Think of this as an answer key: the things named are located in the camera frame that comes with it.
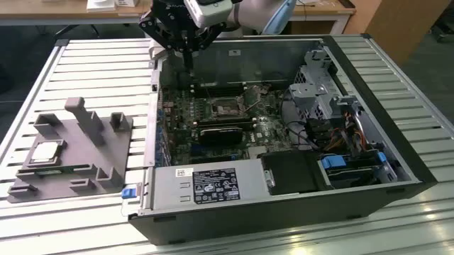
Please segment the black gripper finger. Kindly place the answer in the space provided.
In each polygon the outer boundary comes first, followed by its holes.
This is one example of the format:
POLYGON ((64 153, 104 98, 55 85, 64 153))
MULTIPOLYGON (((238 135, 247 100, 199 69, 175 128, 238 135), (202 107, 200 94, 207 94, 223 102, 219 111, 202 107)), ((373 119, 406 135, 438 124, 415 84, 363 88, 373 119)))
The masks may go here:
POLYGON ((187 43, 184 38, 175 38, 164 31, 163 24, 152 16, 151 12, 146 12, 140 18, 139 26, 144 33, 167 49, 179 53, 183 59, 184 71, 187 72, 187 43))
POLYGON ((187 72, 191 78, 195 76, 194 56, 200 50, 208 48, 210 44, 216 39, 226 26, 227 23, 222 22, 207 27, 202 33, 198 33, 199 29, 196 29, 195 26, 192 26, 191 29, 187 30, 187 72))

